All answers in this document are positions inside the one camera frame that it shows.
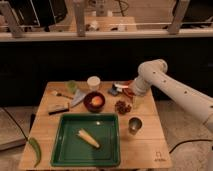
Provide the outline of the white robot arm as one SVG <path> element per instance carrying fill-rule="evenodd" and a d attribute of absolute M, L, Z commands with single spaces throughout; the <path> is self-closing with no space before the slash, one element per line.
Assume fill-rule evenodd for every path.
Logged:
<path fill-rule="evenodd" d="M 213 98 L 169 77 L 167 70 L 163 59 L 141 63 L 138 76 L 131 83 L 132 91 L 144 96 L 151 86 L 157 87 L 213 133 Z"/>

